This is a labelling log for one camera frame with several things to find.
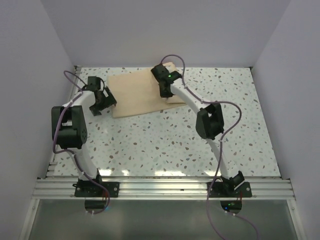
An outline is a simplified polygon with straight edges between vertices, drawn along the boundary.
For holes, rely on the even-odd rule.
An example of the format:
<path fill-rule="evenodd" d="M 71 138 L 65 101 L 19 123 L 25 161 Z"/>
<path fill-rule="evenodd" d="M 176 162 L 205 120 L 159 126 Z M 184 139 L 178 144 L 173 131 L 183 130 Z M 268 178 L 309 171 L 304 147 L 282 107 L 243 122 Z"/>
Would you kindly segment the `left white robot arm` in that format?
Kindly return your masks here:
<path fill-rule="evenodd" d="M 104 109 L 115 106 L 117 101 L 108 87 L 103 89 L 80 89 L 75 96 L 62 106 L 51 109 L 52 151 L 54 154 L 67 153 L 78 172 L 78 180 L 88 182 L 86 190 L 92 196 L 103 193 L 98 168 L 89 156 L 86 142 L 88 130 L 86 115 L 94 117 Z"/>

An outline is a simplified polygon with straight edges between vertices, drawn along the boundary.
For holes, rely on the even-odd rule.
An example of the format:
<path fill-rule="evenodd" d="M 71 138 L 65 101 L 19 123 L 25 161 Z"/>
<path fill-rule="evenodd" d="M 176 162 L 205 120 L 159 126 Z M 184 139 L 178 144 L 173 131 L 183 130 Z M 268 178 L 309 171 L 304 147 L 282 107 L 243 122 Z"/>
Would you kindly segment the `beige cloth wrap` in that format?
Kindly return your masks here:
<path fill-rule="evenodd" d="M 107 86 L 117 101 L 112 109 L 113 118 L 124 118 L 185 106 L 178 96 L 160 96 L 158 82 L 151 68 L 129 73 L 109 75 Z"/>

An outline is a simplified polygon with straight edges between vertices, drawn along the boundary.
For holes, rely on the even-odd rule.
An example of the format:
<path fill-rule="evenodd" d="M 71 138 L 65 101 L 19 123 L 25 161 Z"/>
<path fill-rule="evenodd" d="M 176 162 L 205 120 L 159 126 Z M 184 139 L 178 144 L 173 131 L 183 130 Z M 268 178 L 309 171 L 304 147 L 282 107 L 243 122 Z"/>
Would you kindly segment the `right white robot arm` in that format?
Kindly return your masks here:
<path fill-rule="evenodd" d="M 237 120 L 229 129 L 225 130 L 225 122 L 221 104 L 230 104 L 238 109 L 239 117 L 242 111 L 235 103 L 230 101 L 209 101 L 189 88 L 184 76 L 178 71 L 170 72 L 163 65 L 160 70 L 153 69 L 152 74 L 159 86 L 162 98 L 180 97 L 196 114 L 195 130 L 198 135 L 206 140 L 217 158 L 217 173 L 214 174 L 212 186 L 208 189 L 224 196 L 235 196 L 245 182 L 243 173 L 232 166 L 223 153 L 223 139 L 240 121 Z"/>

